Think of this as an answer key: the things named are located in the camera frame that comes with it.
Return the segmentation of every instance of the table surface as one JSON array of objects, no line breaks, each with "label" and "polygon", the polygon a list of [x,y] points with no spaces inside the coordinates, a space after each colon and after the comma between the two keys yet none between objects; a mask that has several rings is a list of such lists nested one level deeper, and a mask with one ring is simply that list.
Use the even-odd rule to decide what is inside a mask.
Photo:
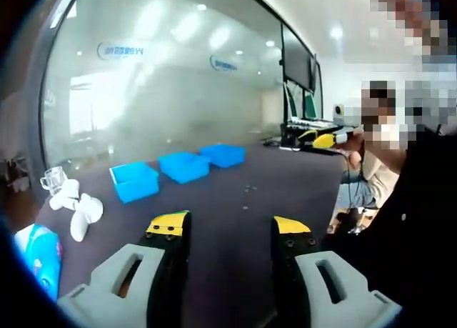
[{"label": "table surface", "polygon": [[[159,194],[122,204],[108,169],[78,177],[80,192],[99,198],[104,215],[82,242],[70,235],[73,212],[54,212],[49,200],[36,223],[56,232],[64,258],[59,295],[88,284],[92,270],[128,243],[137,243],[160,214],[192,211],[184,327],[254,327],[273,310],[270,224],[274,215],[298,219],[324,236],[341,179],[339,156],[246,148],[246,162],[211,168],[207,177],[180,185],[163,174]],[[246,192],[246,186],[256,187]]]}]

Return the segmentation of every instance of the hand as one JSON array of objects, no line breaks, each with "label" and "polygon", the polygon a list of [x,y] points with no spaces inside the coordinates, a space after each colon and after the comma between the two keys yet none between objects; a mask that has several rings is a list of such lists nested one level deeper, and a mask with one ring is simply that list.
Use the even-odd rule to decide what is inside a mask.
[{"label": "hand", "polygon": [[355,128],[352,136],[347,142],[344,144],[336,144],[333,147],[337,149],[344,149],[346,151],[360,151],[364,139],[363,130],[361,128]]}]

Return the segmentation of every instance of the blue plastic bin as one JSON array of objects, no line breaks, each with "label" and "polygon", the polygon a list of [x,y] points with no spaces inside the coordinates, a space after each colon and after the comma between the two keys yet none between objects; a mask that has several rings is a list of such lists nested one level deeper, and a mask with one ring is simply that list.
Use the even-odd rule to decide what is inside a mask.
[{"label": "blue plastic bin", "polygon": [[213,165],[218,167],[232,167],[244,162],[246,149],[243,147],[217,144],[200,148],[201,155],[207,156]]},{"label": "blue plastic bin", "polygon": [[209,174],[209,159],[186,151],[159,157],[160,170],[179,184]]},{"label": "blue plastic bin", "polygon": [[159,192],[159,173],[145,162],[134,162],[109,169],[114,188],[123,203]]}]

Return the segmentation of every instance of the floor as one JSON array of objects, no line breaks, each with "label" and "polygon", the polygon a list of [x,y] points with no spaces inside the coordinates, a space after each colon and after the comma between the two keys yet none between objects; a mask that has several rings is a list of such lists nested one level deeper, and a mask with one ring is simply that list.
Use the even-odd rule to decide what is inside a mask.
[{"label": "floor", "polygon": [[8,194],[4,208],[13,233],[34,223],[40,210],[30,189]]}]

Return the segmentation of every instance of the desk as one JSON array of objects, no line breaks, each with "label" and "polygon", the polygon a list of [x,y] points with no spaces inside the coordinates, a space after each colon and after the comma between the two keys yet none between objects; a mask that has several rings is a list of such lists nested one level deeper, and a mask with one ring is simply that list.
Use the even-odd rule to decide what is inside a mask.
[{"label": "desk", "polygon": [[[254,327],[273,311],[272,216],[298,219],[322,238],[341,180],[341,161],[339,156],[249,146],[246,163],[239,167],[214,167],[209,176],[185,185],[161,174],[159,194],[125,205],[108,169],[78,179],[81,191],[105,206],[82,242],[70,236],[72,212],[67,209],[53,212],[46,202],[36,220],[61,238],[60,295],[87,283],[91,271],[123,245],[137,242],[152,218],[189,209],[193,221],[183,327]],[[245,192],[246,185],[258,189]]]}]

